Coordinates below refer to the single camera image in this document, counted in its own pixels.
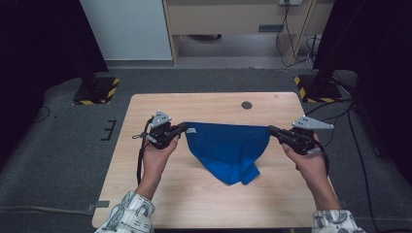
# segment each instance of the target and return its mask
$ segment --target table top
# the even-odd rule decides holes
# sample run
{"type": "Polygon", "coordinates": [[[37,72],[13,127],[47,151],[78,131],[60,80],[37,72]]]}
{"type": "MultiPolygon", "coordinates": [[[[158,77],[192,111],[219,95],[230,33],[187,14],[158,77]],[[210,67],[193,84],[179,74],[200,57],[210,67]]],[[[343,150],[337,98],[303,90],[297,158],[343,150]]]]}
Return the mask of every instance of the table top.
{"type": "MultiPolygon", "coordinates": [[[[292,92],[136,94],[131,98],[92,224],[99,227],[123,195],[137,186],[136,166],[144,130],[157,110],[183,121],[275,125],[292,128],[302,117],[292,92]],[[248,101],[252,108],[242,108],[248,101]]],[[[311,227],[316,210],[305,181],[276,138],[255,162],[260,171],[248,185],[226,185],[189,151],[185,134],[170,156],[154,195],[154,228],[287,228],[311,227]]]]}

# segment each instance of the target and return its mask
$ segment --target wall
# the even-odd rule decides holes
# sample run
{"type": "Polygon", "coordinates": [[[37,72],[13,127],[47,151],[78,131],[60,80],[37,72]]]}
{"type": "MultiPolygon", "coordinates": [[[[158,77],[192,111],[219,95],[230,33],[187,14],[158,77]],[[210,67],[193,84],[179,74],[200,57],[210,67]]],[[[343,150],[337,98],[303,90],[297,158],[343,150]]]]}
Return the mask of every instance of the wall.
{"type": "Polygon", "coordinates": [[[161,0],[81,0],[105,60],[172,60],[161,0]]]}

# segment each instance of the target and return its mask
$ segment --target patterned sleeve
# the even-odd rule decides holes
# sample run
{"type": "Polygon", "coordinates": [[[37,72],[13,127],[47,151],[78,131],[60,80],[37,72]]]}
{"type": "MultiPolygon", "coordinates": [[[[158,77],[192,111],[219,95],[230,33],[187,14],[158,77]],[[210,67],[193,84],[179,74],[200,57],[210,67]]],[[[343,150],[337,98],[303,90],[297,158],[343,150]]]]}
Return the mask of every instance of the patterned sleeve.
{"type": "Polygon", "coordinates": [[[129,191],[110,212],[107,221],[95,233],[154,232],[151,216],[154,204],[145,197],[129,191]]]}
{"type": "Polygon", "coordinates": [[[316,211],[313,214],[314,227],[313,233],[363,233],[364,231],[357,226],[355,218],[350,211],[316,211]]]}

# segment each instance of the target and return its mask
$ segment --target hazard tape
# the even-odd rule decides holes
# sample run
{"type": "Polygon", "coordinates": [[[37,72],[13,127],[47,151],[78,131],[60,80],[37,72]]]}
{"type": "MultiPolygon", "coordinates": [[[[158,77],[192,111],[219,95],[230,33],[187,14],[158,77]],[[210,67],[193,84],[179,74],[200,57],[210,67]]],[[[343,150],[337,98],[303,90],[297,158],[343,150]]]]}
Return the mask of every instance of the hazard tape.
{"type": "Polygon", "coordinates": [[[294,83],[296,84],[300,98],[302,98],[304,103],[331,103],[342,100],[341,98],[309,98],[306,96],[306,91],[300,81],[300,77],[294,77],[294,83]]]}
{"type": "Polygon", "coordinates": [[[94,105],[94,104],[109,104],[110,101],[112,100],[113,96],[115,95],[116,89],[118,88],[120,79],[114,79],[112,83],[112,87],[107,93],[106,99],[102,100],[79,100],[79,101],[73,101],[74,105],[94,105]]]}

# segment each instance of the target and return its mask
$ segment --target blue cloth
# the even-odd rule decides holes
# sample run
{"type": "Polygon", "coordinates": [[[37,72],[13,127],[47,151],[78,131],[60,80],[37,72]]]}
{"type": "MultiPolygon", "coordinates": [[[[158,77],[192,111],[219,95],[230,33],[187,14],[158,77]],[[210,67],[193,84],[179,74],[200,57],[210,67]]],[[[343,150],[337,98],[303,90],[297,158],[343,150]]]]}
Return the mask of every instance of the blue cloth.
{"type": "Polygon", "coordinates": [[[248,184],[260,174],[255,161],[269,143],[266,126],[187,124],[186,137],[191,153],[217,179],[227,184],[248,184]]]}

